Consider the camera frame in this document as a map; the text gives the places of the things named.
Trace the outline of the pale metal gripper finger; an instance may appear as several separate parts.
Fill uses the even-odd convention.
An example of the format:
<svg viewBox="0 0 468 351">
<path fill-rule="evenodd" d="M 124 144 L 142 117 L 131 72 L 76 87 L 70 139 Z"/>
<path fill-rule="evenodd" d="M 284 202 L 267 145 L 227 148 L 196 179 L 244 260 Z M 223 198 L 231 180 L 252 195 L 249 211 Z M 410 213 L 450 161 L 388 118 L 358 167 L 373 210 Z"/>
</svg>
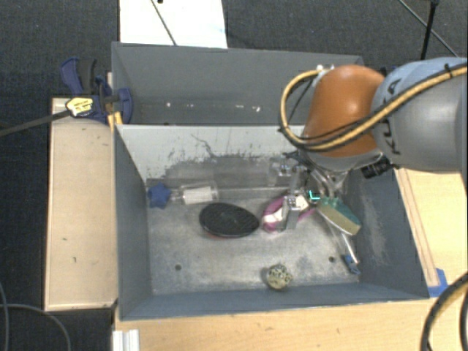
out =
<svg viewBox="0 0 468 351">
<path fill-rule="evenodd" d="M 295 229 L 299 216 L 308 209 L 303 195 L 287 195 L 282 207 L 282 230 Z"/>
<path fill-rule="evenodd" d="M 295 171 L 296 161 L 288 158 L 272 158 L 270 175 L 273 177 L 290 177 Z"/>
</svg>

